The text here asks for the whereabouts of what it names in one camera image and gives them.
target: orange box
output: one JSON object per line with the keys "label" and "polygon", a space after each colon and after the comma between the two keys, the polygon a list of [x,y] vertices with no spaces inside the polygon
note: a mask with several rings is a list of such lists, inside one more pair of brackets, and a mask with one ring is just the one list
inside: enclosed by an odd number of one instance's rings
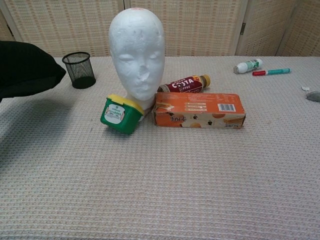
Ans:
{"label": "orange box", "polygon": [[152,110],[163,127],[240,129],[246,113],[233,93],[158,92]]}

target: marker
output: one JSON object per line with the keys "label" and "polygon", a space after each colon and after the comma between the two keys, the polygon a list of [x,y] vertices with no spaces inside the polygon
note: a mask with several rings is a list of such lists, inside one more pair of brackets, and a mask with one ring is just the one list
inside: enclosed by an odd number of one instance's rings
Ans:
{"label": "marker", "polygon": [[264,75],[275,75],[275,74],[289,74],[291,73],[291,68],[284,69],[274,69],[274,70],[265,70],[265,71],[254,71],[253,76],[264,76]]}

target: white bottle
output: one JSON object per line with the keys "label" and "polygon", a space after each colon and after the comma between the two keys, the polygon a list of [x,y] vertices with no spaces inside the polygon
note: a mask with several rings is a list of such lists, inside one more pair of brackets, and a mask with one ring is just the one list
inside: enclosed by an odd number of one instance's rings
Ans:
{"label": "white bottle", "polygon": [[254,59],[251,61],[241,62],[233,68],[235,74],[244,74],[252,70],[260,68],[264,62],[261,59]]}

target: barcode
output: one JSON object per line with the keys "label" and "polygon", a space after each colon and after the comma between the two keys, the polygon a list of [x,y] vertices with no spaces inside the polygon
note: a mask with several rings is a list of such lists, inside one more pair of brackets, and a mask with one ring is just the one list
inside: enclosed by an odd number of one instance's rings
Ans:
{"label": "barcode", "polygon": [[220,112],[235,112],[236,108],[233,104],[218,104]]}

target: black cloth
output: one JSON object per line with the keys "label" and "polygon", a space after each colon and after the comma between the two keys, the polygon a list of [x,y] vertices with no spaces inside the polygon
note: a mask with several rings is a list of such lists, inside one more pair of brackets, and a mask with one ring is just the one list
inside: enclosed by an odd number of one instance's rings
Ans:
{"label": "black cloth", "polygon": [[39,47],[18,41],[0,41],[0,102],[54,88],[66,74],[54,58]]}

